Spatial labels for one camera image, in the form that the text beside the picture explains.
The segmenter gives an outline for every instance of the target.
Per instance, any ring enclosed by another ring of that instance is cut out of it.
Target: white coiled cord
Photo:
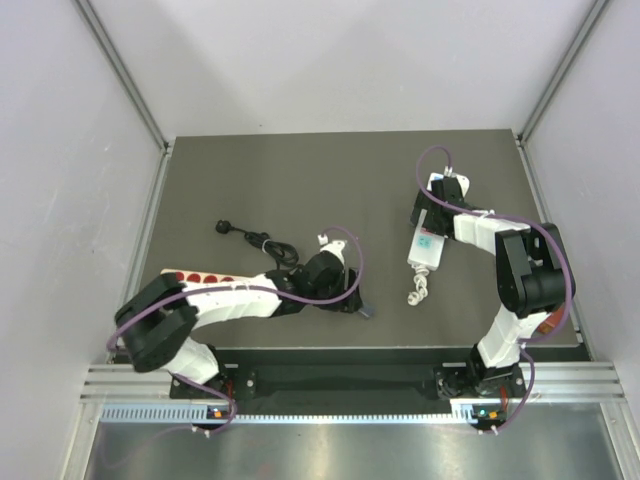
[[[429,294],[427,291],[427,275],[429,275],[429,269],[426,265],[412,265],[412,268],[416,272],[413,276],[413,281],[416,284],[416,291],[409,294],[407,303],[412,307],[415,307]]]

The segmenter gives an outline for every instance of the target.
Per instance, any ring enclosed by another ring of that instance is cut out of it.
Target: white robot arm
[[[292,271],[272,270],[253,278],[225,282],[224,291],[188,296],[202,285],[179,282],[174,274],[156,277],[116,313],[116,325],[127,323],[145,309],[172,295],[182,297],[164,308],[150,312],[122,334],[122,340],[138,372],[166,368],[173,374],[219,389],[224,383],[224,369],[215,350],[189,338],[194,329],[216,322],[245,317],[275,317],[297,313],[304,303],[282,298],[286,292],[312,300],[338,297],[355,282],[357,272],[345,268],[342,240],[327,242],[319,238],[320,252],[304,266]],[[359,288],[345,299],[319,305],[326,310],[370,315],[362,302]]]
[[[412,213],[416,228],[431,234],[474,245],[496,257],[497,288],[502,304],[489,332],[472,348],[465,375],[444,379],[446,396],[454,397],[473,390],[479,394],[495,391],[513,377],[520,360],[521,342],[531,338],[538,326],[565,299],[565,283],[559,259],[535,229],[489,216],[465,202],[469,187],[452,176],[431,179],[430,190],[446,202],[474,214],[457,213],[418,193]],[[558,229],[543,224],[564,254]],[[575,284],[571,277],[572,293]]]

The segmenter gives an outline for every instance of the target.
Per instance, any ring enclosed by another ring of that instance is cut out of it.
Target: metal floor
[[[372,319],[307,307],[295,317],[210,325],[194,338],[222,348],[470,346],[498,311],[490,255],[448,242],[429,276],[429,297],[415,308],[406,301],[414,286],[406,259],[415,162],[434,144],[448,146],[455,171],[471,180],[471,203],[538,218],[508,130],[181,137],[143,283],[163,268],[238,275],[274,268],[241,234],[216,233],[219,219],[293,244],[303,262],[318,251],[316,235],[337,224],[361,239],[367,262],[361,291],[376,308]],[[425,178],[444,165],[444,155],[434,155],[425,162]],[[571,325],[552,342],[575,345]]]
[[[166,425],[101,424],[86,480],[441,478],[616,480],[599,405],[531,405],[498,437],[440,425],[240,425],[222,437],[180,431],[115,463]]]

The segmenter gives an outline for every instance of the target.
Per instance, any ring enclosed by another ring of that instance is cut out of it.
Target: dark gray work surface
[[[247,276],[274,268],[240,233],[216,233],[218,219],[293,244],[302,262],[318,251],[324,227],[342,225],[361,240],[361,291],[376,308],[373,318],[307,307],[296,316],[210,325],[194,338],[216,347],[472,345],[500,304],[489,254],[447,242],[440,268],[429,276],[429,296],[418,307],[407,305],[415,162],[434,144],[448,146],[455,171],[471,180],[471,203],[538,218],[507,130],[178,138],[143,284],[163,268]],[[425,161],[425,179],[444,165],[442,153]],[[353,265],[355,258],[351,252],[347,260]],[[571,326],[553,343],[576,344]]]

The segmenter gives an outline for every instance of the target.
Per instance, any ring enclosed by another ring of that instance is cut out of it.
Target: gray wall
[[[71,1],[0,2],[0,72],[0,478],[51,479],[159,152]]]
[[[531,142],[593,347],[640,422],[640,3],[616,0]]]
[[[191,136],[521,128],[592,0],[93,3]]]

